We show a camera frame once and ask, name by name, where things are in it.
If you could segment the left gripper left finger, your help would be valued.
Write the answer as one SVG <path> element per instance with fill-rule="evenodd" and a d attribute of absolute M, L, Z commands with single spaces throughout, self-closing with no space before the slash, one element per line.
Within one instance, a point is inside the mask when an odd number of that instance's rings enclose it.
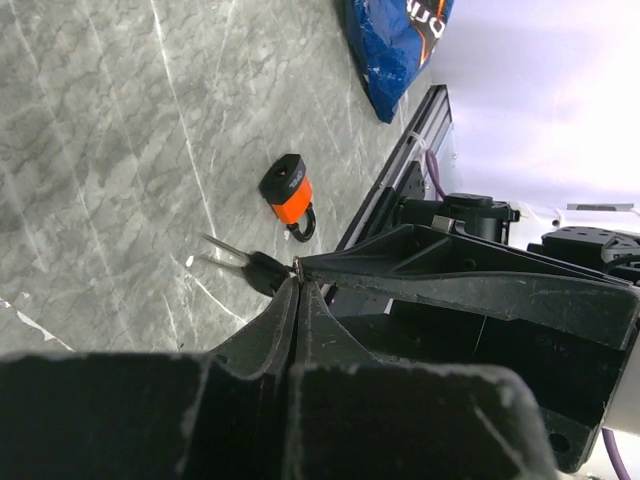
<path fill-rule="evenodd" d="M 209 352 L 4 356 L 2 477 L 265 477 L 298 302 L 289 279 Z"/>

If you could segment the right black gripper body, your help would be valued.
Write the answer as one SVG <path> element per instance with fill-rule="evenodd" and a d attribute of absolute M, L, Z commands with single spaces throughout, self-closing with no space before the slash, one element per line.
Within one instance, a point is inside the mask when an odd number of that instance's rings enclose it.
<path fill-rule="evenodd" d="M 331 314 L 389 363 L 488 364 L 516 372 L 540 406 L 564 473 L 588 460 L 630 356 L 528 321 L 392 300 L 346 289 L 326 295 Z"/>

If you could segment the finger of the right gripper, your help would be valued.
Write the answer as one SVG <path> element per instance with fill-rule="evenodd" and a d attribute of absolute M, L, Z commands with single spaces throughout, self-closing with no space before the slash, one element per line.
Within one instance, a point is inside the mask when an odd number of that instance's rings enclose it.
<path fill-rule="evenodd" d="M 351 248 L 301 257 L 307 282 L 521 320 L 623 350 L 639 290 L 604 273 L 465 234 L 399 225 Z"/>

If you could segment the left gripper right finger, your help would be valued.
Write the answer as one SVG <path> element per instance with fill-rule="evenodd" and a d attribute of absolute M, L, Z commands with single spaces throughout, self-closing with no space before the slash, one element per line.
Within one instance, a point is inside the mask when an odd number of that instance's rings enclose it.
<path fill-rule="evenodd" d="M 493 365 L 376 361 L 301 289 L 289 373 L 293 479 L 553 479 L 536 400 Z"/>

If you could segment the black key bunch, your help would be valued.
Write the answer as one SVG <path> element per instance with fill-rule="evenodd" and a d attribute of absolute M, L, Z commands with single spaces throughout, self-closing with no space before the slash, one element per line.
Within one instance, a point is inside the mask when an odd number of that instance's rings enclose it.
<path fill-rule="evenodd" d="M 242 277 L 253 290 L 262 295 L 273 297 L 294 273 L 292 266 L 285 265 L 261 251 L 244 252 L 207 233 L 201 233 L 201 237 L 217 249 L 238 259 L 240 263 L 230 264 L 206 255 L 200 255 L 200 260 Z"/>

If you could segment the orange black padlock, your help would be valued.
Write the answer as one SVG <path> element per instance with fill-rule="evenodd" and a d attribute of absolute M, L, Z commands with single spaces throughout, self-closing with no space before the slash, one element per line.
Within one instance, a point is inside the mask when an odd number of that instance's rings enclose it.
<path fill-rule="evenodd" d="M 313 190 L 299 154 L 281 156 L 259 182 L 259 192 L 277 218 L 299 242 L 308 242 L 316 230 Z"/>

